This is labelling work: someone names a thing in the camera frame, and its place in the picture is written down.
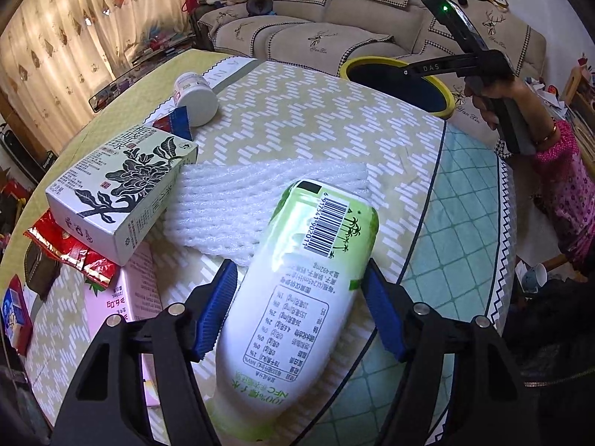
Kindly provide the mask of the pink sleeved right forearm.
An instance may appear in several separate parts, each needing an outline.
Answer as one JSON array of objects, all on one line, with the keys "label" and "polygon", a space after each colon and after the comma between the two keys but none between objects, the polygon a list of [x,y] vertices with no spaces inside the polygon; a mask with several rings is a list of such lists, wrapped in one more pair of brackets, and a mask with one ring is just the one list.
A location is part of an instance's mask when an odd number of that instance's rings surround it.
[{"label": "pink sleeved right forearm", "polygon": [[537,152],[531,158],[541,180],[544,207],[559,249],[583,276],[594,277],[594,181],[571,125],[555,119],[529,88],[513,97]]}]

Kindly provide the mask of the person's right hand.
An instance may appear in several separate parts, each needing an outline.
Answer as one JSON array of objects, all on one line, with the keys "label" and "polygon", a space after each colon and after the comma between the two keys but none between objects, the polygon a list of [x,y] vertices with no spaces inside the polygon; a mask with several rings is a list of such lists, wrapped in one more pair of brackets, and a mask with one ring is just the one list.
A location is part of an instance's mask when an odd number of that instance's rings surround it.
[{"label": "person's right hand", "polygon": [[510,100],[518,104],[524,97],[524,92],[524,82],[519,78],[510,81],[498,80],[491,85],[484,85],[480,78],[465,78],[464,94],[471,98],[473,106],[491,130],[496,130],[499,125],[494,102]]}]

